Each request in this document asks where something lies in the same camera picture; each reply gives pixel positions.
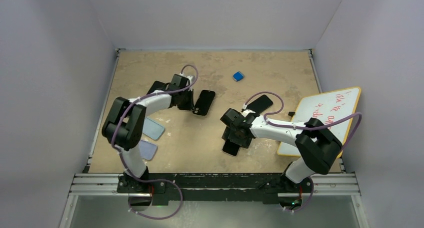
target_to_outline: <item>phone case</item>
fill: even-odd
[[[146,136],[156,141],[161,137],[164,131],[165,127],[163,127],[161,124],[155,122],[154,120],[148,117],[144,119],[143,134],[145,134]]]
[[[143,159],[150,161],[156,154],[158,146],[156,144],[140,140],[138,143],[138,148],[140,150],[140,156]]]

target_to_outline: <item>work table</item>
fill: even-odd
[[[180,111],[176,107],[149,116],[165,127],[164,134],[157,141],[142,136],[143,140],[158,146],[155,157],[146,162],[150,172],[283,172],[291,161],[297,159],[277,155],[279,142],[269,139],[253,139],[250,148],[241,148],[236,157],[225,154],[221,136],[226,126],[220,117],[229,108],[241,111],[243,103],[255,93],[272,91],[284,99],[284,109],[270,117],[289,121],[288,112],[295,111],[303,97],[319,93],[307,51],[122,51],[119,55],[101,126],[115,98],[143,96],[155,80],[170,82],[186,64],[193,64],[199,70],[199,78],[193,87],[194,102],[202,90],[216,92],[206,116]],[[239,82],[232,78],[237,71],[245,75]],[[190,68],[184,72],[195,74]],[[278,110],[280,102],[269,97],[274,104],[267,111]],[[89,172],[122,171],[116,151],[99,132]],[[333,165],[331,171],[340,172],[339,165]]]

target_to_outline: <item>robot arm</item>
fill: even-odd
[[[292,127],[282,128],[269,125],[263,116],[252,111],[245,110],[239,113],[230,108],[221,117],[221,121],[226,124],[222,138],[240,147],[248,148],[253,138],[273,139],[297,147],[301,157],[291,163],[283,174],[296,184],[314,173],[328,174],[342,148],[341,142],[328,129],[316,131],[296,129],[304,126],[323,126],[323,123],[316,118],[298,123],[269,119],[273,123]]]
[[[193,82],[193,76],[184,76],[182,73],[175,74],[168,84],[156,81],[150,88],[148,94],[176,91],[187,87]],[[112,137],[124,111],[136,100],[137,98],[125,99],[118,97],[113,102],[101,130],[101,134],[107,138],[109,143],[112,143]],[[126,165],[137,177],[141,177],[146,171],[146,165],[140,156],[139,149],[134,149],[142,136],[145,117],[173,106],[177,106],[179,110],[194,112],[193,89],[190,88],[173,94],[159,94],[137,102],[127,114],[128,121],[123,122],[118,128],[115,145],[120,148]]]

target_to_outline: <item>phone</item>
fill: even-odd
[[[239,153],[240,146],[236,143],[230,142],[229,140],[226,140],[223,146],[222,151],[235,157]]]
[[[161,124],[155,122],[154,120],[148,117],[144,119],[143,134],[145,134],[146,136],[156,141],[157,139],[159,139],[159,137],[161,137],[164,131],[165,127],[163,127]]]
[[[196,115],[205,116],[208,113],[214,98],[214,91],[202,90],[202,92],[200,92],[200,96],[196,102],[196,105],[194,106],[193,113]]]
[[[255,101],[249,103],[246,109],[252,110],[253,112],[257,114],[261,114],[272,105],[273,105],[273,102],[271,101],[271,99],[266,95],[262,95]]]

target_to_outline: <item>red handwriting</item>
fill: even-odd
[[[343,96],[342,94],[336,94],[335,98],[337,99],[336,102],[342,102],[345,96]]]
[[[313,112],[312,117],[317,118],[318,116],[322,116],[323,114],[317,109]]]
[[[340,110],[340,108],[341,108],[341,106],[333,107],[333,108],[332,108],[332,110],[330,110],[330,112],[331,112],[331,111],[339,111],[339,110]]]
[[[312,113],[312,117],[313,118],[317,118],[317,117],[319,117],[319,116],[322,116],[323,114],[322,113],[320,113],[320,107],[322,107],[323,106],[323,104],[321,104],[321,103],[318,103],[318,105],[317,106],[315,106],[315,108],[317,108],[313,113]]]
[[[331,124],[334,122],[334,116],[328,116],[327,120],[325,121],[325,124]]]

